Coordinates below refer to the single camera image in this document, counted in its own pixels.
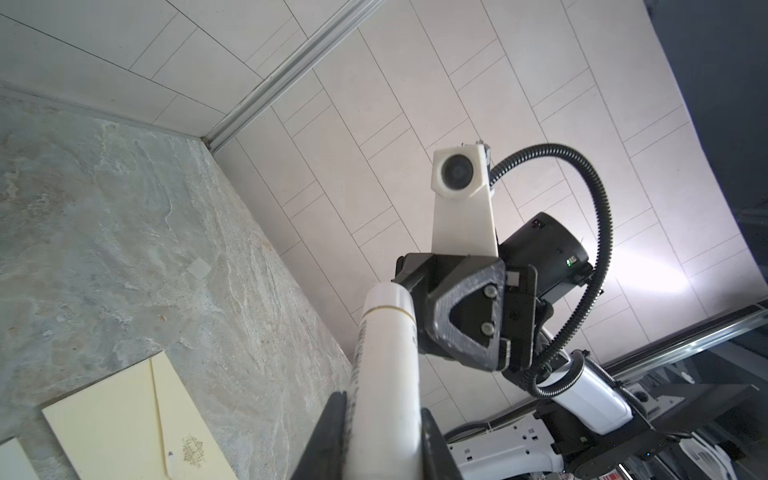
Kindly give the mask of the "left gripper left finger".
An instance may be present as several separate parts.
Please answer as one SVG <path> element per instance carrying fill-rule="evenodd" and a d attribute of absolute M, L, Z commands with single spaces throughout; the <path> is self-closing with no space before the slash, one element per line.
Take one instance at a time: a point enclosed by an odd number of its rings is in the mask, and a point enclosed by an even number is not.
<path fill-rule="evenodd" d="M 347 393 L 333 392 L 315 425 L 291 480 L 340 480 L 343 474 Z"/>

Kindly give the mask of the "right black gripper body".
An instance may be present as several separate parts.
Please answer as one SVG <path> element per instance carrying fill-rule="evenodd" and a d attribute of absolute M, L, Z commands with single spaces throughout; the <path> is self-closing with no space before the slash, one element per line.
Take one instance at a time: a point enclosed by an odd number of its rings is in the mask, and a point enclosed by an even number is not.
<path fill-rule="evenodd" d="M 416 291 L 423 280 L 426 272 L 425 265 L 430 257 L 488 256 L 409 253 L 399 257 L 396 262 L 393 281 L 405 287 L 411 294 L 415 317 L 417 312 Z M 506 280 L 500 331 L 499 364 L 494 371 L 512 369 L 512 371 L 517 372 L 529 367 L 532 363 L 537 273 L 532 266 L 509 267 L 506 264 L 505 266 Z"/>

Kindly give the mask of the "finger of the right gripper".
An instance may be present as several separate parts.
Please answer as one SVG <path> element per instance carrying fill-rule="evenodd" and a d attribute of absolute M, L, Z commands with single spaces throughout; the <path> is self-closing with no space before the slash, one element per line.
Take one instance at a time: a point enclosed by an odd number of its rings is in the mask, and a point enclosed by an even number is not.
<path fill-rule="evenodd" d="M 499 364 L 506 266 L 498 257 L 430 257 L 416 291 L 419 351 L 482 371 Z"/>

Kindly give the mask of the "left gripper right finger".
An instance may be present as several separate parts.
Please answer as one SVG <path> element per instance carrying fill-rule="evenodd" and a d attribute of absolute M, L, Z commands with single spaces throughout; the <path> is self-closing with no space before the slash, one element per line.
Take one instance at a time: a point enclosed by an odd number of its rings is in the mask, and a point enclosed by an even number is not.
<path fill-rule="evenodd" d="M 421 409 L 421 425 L 423 479 L 462 480 L 449 446 L 427 408 Z"/>

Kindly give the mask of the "white glue stick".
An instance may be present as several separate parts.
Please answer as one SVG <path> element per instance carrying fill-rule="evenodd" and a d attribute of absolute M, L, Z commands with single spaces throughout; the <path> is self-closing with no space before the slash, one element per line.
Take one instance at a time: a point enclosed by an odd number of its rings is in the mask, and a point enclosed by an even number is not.
<path fill-rule="evenodd" d="M 381 282 L 368 292 L 346 414 L 344 479 L 421 479 L 417 325 L 410 293 Z"/>

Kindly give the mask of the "yellow manila envelope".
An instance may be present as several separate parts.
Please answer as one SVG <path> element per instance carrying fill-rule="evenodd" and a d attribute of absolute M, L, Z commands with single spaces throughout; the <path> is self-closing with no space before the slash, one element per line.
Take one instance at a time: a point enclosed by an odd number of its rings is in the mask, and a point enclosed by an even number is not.
<path fill-rule="evenodd" d="M 153 355 L 44 408 L 81 479 L 232 479 L 169 358 Z"/>

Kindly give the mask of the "cream white envelope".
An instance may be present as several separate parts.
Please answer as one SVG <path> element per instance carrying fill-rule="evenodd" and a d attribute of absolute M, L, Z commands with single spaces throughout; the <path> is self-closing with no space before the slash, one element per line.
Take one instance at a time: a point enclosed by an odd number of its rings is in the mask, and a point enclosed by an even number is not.
<path fill-rule="evenodd" d="M 39 480 L 39 476 L 17 438 L 8 439 L 1 444 L 0 479 Z"/>

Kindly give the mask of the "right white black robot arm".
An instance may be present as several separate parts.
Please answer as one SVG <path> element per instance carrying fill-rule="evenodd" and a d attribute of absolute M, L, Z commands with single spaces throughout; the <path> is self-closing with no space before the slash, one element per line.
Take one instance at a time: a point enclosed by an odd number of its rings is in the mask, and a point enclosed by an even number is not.
<path fill-rule="evenodd" d="M 554 303 L 595 272 L 580 242 L 539 213 L 503 242 L 496 256 L 409 253 L 395 282 L 412 295 L 422 352 L 498 372 L 520 385 L 535 357 L 554 342 L 545 329 Z M 561 349 L 540 371 L 540 388 L 571 387 L 541 400 L 503 428 L 448 444 L 463 479 L 513 479 L 562 473 L 596 479 L 629 459 L 665 450 L 687 478 L 733 477 L 730 459 L 699 429 L 751 399 L 748 384 L 625 384 L 583 350 Z"/>

